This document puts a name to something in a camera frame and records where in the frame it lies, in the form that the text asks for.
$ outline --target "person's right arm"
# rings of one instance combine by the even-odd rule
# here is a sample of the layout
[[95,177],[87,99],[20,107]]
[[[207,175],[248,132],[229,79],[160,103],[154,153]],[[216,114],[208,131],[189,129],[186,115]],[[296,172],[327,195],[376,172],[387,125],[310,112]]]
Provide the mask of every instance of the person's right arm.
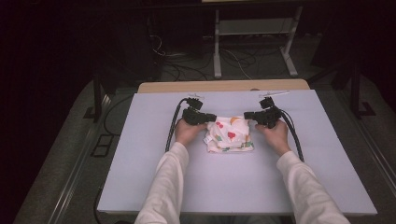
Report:
[[349,223],[312,169],[290,150],[286,124],[279,120],[273,129],[256,128],[280,156],[276,167],[283,175],[297,223]]

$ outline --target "white metal leg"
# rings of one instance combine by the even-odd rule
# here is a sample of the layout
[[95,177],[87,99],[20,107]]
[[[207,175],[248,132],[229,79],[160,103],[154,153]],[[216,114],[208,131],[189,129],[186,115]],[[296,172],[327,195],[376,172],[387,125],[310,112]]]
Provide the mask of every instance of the white metal leg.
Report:
[[289,74],[291,77],[297,77],[298,75],[297,70],[294,67],[293,61],[291,60],[291,57],[289,55],[289,51],[290,51],[291,43],[293,42],[294,35],[297,30],[298,22],[302,11],[303,11],[303,7],[297,8],[296,14],[294,15],[293,18],[293,22],[291,23],[290,26],[288,42],[286,43],[285,47],[280,50],[283,56],[283,60],[285,61],[286,66],[288,67]]
[[213,66],[215,68],[215,78],[221,78],[221,64],[219,55],[219,11],[216,10],[215,23],[215,53],[213,55]]

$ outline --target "white sweater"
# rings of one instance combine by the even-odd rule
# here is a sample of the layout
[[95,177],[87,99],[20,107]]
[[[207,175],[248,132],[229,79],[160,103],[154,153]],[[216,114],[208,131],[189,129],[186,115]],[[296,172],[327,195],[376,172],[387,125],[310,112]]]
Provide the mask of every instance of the white sweater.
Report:
[[[189,163],[187,149],[176,142],[161,158],[148,197],[135,223],[179,223],[184,174]],[[283,175],[297,223],[349,223],[311,168],[293,152],[276,164]]]

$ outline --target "floor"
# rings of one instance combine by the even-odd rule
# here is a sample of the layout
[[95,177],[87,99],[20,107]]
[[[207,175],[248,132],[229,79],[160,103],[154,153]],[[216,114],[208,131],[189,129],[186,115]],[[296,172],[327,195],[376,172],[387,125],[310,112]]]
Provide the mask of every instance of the floor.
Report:
[[[285,41],[282,35],[221,39],[222,79],[290,78],[279,53],[279,47]],[[310,65],[319,42],[320,36],[306,35],[295,39],[290,56],[299,78],[308,79],[321,71],[321,68]],[[213,80],[212,47],[204,45],[203,52],[199,54],[163,49],[169,56],[163,60],[161,81]],[[348,109],[349,87],[334,91],[330,85],[332,78],[333,75],[329,75],[310,87],[317,91],[378,211],[378,215],[373,217],[348,219],[351,223],[391,223],[396,218],[396,193],[389,187],[390,183],[371,148],[379,148],[389,167],[396,169],[393,150],[396,145],[395,114],[381,99],[375,85],[363,77],[361,101],[368,102],[376,116],[356,119]],[[134,88],[121,88],[114,95],[107,96],[103,103],[104,115],[97,123],[92,123],[92,119],[83,118],[87,108],[93,105],[92,83],[85,87],[70,110],[15,223],[116,223],[134,220],[134,215],[102,214],[95,212],[94,207],[117,148],[117,134],[121,133],[135,92]],[[97,143],[109,144],[107,155],[107,148],[98,147]],[[106,156],[94,157],[92,154]]]

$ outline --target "person's left hand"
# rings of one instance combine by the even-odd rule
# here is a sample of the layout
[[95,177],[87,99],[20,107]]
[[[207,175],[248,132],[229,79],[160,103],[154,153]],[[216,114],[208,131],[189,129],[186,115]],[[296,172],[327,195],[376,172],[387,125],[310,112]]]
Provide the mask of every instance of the person's left hand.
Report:
[[186,120],[181,119],[175,128],[176,141],[181,143],[184,147],[196,137],[198,132],[206,128],[206,123],[199,125],[190,125]]

